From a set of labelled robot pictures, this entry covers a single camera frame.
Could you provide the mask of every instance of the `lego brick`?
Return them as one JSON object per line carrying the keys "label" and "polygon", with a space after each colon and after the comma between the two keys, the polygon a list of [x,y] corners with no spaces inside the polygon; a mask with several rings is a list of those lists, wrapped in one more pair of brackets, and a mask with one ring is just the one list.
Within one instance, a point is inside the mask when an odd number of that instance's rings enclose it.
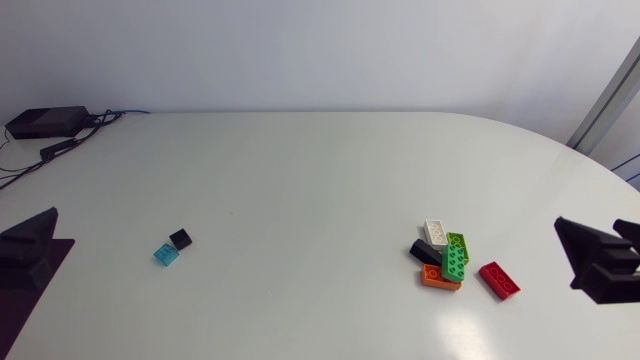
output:
{"label": "lego brick", "polygon": [[191,241],[189,234],[187,234],[187,232],[184,229],[180,229],[176,233],[171,234],[169,238],[171,239],[171,242],[178,250],[182,250],[186,248],[187,246],[191,245],[191,243],[193,242]]}
{"label": "lego brick", "polygon": [[179,255],[178,250],[169,244],[162,245],[160,249],[153,253],[153,256],[158,258],[164,266],[169,266]]}
{"label": "lego brick", "polygon": [[518,285],[494,261],[480,268],[480,276],[502,300],[520,291]]}
{"label": "lego brick", "polygon": [[430,265],[442,265],[442,254],[429,246],[422,239],[418,239],[413,242],[409,253],[416,257],[416,259],[422,261],[423,264]]}
{"label": "lego brick", "polygon": [[442,277],[453,282],[464,280],[464,251],[449,244],[442,251]]}
{"label": "lego brick", "polygon": [[436,250],[443,250],[449,244],[440,220],[426,220],[424,233],[427,236],[427,243]]}
{"label": "lego brick", "polygon": [[422,285],[439,287],[448,290],[458,290],[462,286],[460,283],[454,283],[442,277],[442,268],[440,266],[424,264],[422,266]]}
{"label": "lego brick", "polygon": [[469,263],[469,250],[467,250],[467,243],[464,241],[464,235],[456,233],[447,233],[447,239],[449,244],[455,245],[464,251],[464,264]]}

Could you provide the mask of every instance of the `white table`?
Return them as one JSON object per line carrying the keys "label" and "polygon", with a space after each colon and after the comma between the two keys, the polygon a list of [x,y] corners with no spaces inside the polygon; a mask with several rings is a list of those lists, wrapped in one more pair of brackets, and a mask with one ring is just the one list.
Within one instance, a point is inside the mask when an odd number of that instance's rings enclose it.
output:
{"label": "white table", "polygon": [[[17,141],[0,165],[59,140]],[[534,133],[444,113],[127,115],[0,192],[77,243],[9,359],[630,359],[640,304],[573,291],[553,222],[612,232],[640,194]],[[407,255],[467,237],[458,292]],[[169,267],[152,254],[185,228]],[[504,302],[478,269],[522,291]]]}

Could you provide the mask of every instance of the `black cable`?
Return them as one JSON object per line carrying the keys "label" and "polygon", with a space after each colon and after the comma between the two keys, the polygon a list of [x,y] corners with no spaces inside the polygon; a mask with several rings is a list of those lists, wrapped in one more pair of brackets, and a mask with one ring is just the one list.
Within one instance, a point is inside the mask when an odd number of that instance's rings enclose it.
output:
{"label": "black cable", "polygon": [[[44,165],[50,163],[51,161],[55,160],[56,158],[58,158],[58,157],[60,157],[60,156],[62,156],[64,154],[68,153],[69,151],[77,148],[82,143],[87,141],[90,137],[95,135],[98,132],[98,130],[100,130],[101,127],[107,126],[107,125],[111,125],[112,123],[114,123],[116,120],[118,120],[120,117],[122,117],[122,115],[126,114],[127,112],[140,112],[140,113],[150,114],[149,112],[142,111],[142,110],[126,110],[126,111],[111,111],[111,110],[107,110],[107,111],[105,111],[104,113],[102,113],[100,115],[93,115],[93,116],[95,116],[95,120],[97,120],[97,119],[100,119],[100,120],[98,121],[96,126],[93,129],[91,129],[89,134],[87,134],[83,138],[77,139],[76,140],[77,142],[76,142],[75,145],[73,145],[73,146],[71,146],[71,147],[69,147],[67,149],[62,150],[61,152],[59,152],[57,154],[54,154],[53,157],[50,158],[50,159],[47,159],[47,161],[41,160],[41,161],[31,165],[31,166],[27,166],[27,167],[24,167],[22,169],[5,170],[5,171],[9,171],[9,172],[17,172],[17,171],[22,171],[22,172],[19,173],[19,174],[13,174],[13,175],[7,175],[7,176],[0,177],[0,180],[13,178],[13,179],[7,181],[6,183],[0,185],[0,190],[3,190],[7,186],[9,186],[9,185],[13,184],[14,182],[18,181],[18,179],[20,179],[21,177],[40,169],[41,167],[43,167]],[[107,121],[107,118],[109,116],[113,116],[113,118],[111,120]]]}
{"label": "black cable", "polygon": [[638,176],[640,176],[640,173],[637,173],[637,174],[633,175],[632,177],[628,178],[628,179],[627,179],[627,180],[625,180],[625,181],[626,181],[626,182],[629,182],[629,181],[631,181],[631,180],[633,180],[633,179],[637,178]]}
{"label": "black cable", "polygon": [[7,128],[4,128],[4,139],[5,142],[2,143],[2,145],[0,145],[0,150],[2,150],[2,148],[7,145],[8,143],[10,143],[11,141],[9,141],[9,138],[7,137]]}
{"label": "black cable", "polygon": [[631,162],[631,161],[633,161],[633,160],[635,160],[635,159],[637,159],[637,158],[639,158],[639,157],[640,157],[640,154],[638,154],[638,155],[636,155],[636,156],[632,157],[631,159],[629,159],[629,160],[627,160],[627,161],[623,162],[622,164],[620,164],[620,165],[618,165],[618,166],[614,167],[613,169],[611,169],[611,171],[616,171],[616,170],[618,170],[619,168],[621,168],[622,166],[624,166],[624,165],[628,164],[629,162]]}

